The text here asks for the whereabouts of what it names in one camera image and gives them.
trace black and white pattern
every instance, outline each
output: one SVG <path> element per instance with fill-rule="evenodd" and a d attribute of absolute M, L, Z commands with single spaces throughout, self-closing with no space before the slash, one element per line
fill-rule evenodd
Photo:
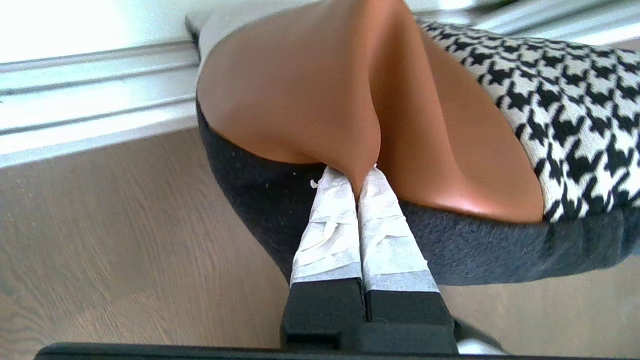
<path fill-rule="evenodd" d="M 507 118 L 540 180 L 548 221 L 640 206 L 640 54 L 419 24 Z"/>

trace white wall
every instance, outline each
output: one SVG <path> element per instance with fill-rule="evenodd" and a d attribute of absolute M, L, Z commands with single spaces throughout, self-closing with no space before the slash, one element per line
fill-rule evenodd
<path fill-rule="evenodd" d="M 0 63 L 188 39 L 185 14 L 220 1 L 242 0 L 0 0 Z M 405 1 L 425 11 L 491 0 Z"/>

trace wooden floor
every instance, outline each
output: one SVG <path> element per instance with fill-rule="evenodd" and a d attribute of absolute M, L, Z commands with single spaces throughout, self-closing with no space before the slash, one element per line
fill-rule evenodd
<path fill-rule="evenodd" d="M 510 352 L 640 357 L 638 274 L 635 257 L 442 290 Z M 276 347 L 286 296 L 195 130 L 0 169 L 0 359 L 57 341 Z"/>

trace white masking tape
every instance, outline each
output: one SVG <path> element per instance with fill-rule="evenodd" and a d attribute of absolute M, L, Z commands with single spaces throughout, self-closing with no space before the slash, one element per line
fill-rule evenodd
<path fill-rule="evenodd" d="M 439 292 L 396 194 L 377 168 L 365 178 L 358 219 L 366 290 Z"/>
<path fill-rule="evenodd" d="M 291 284 L 351 277 L 362 278 L 356 202 L 349 179 L 327 167 L 293 258 Z"/>

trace gray felt fabric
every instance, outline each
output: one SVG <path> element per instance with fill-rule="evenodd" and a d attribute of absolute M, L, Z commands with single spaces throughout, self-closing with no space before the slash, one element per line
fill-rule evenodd
<path fill-rule="evenodd" d="M 318 181 L 325 165 L 265 160 L 211 131 L 199 107 L 198 121 L 220 188 L 289 280 L 316 194 L 309 181 Z M 403 201 L 400 207 L 440 285 L 524 282 L 607 268 L 640 243 L 637 208 L 569 222 L 514 225 Z"/>

